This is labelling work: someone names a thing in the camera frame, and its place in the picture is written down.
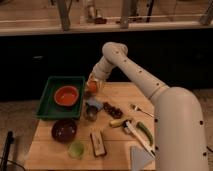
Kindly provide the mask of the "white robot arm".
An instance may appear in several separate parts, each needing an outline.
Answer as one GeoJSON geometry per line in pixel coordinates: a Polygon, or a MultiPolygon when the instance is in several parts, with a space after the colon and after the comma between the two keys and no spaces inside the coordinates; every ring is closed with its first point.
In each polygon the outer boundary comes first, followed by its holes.
{"type": "Polygon", "coordinates": [[[170,87],[127,57],[127,46],[107,42],[90,76],[106,80],[118,67],[154,106],[156,171],[210,171],[203,112],[197,97],[170,87]]]}

